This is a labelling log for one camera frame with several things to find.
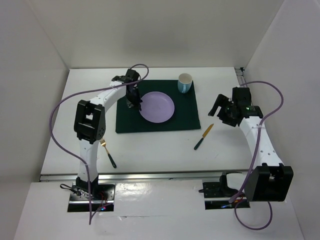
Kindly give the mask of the dark green cloth napkin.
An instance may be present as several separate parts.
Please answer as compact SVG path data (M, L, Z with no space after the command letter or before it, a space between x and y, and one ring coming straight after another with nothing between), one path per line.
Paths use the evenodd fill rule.
M138 110L127 106L125 97L117 101L115 132L118 134L188 131L201 128L195 88L180 93L177 80L143 80L138 85L141 96L149 92L167 94L174 103L173 116L163 123L152 123L144 119Z

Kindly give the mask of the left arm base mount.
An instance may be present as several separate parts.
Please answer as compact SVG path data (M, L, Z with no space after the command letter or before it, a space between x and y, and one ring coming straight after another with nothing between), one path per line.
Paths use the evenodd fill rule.
M89 212L89 194L84 188L77 187L74 183L71 186L62 183L59 187L70 192L67 208L69 213ZM97 193L91 194L92 212L113 212L116 186L102 184L98 187Z

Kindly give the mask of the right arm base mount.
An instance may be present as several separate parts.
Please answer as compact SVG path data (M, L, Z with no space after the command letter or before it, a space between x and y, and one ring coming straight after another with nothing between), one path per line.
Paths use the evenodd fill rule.
M229 203L230 197L236 194L236 189L222 186L220 182L203 182L202 189L198 191L204 196L204 206L206 210L226 210L238 208L250 208L245 196L238 197L235 202Z

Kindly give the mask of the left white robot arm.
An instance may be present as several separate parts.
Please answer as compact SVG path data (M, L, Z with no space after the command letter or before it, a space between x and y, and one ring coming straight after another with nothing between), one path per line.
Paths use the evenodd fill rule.
M127 106L135 110L141 109L141 97L137 82L140 74L128 69L125 75L115 76L104 90L90 100L80 100L76 107L74 131L80 140L80 166L76 178L76 186L88 200L97 197L98 170L97 156L100 140L106 132L106 112L121 98L126 97Z

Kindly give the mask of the light blue mug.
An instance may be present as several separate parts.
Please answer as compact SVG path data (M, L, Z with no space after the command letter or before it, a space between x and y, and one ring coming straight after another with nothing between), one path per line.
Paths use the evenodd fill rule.
M188 73L182 73L178 77L177 87L180 93L186 94L193 83L193 78Z

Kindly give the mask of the purple plate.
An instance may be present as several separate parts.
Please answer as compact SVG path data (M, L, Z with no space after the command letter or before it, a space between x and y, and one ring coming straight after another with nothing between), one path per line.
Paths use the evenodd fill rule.
M139 113L145 120L151 123L164 123L175 113L175 104L173 100L163 92L148 92L141 100L141 110Z

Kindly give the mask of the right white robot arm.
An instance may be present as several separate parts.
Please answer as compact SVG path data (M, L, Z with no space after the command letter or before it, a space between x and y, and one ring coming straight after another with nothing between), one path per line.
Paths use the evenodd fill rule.
M222 123L240 127L248 143L252 160L246 174L223 173L218 190L234 202L244 194L250 202L283 202L289 191L294 172L277 155L265 127L266 116L252 105L248 87L234 87L232 97L219 94L209 116L217 116Z

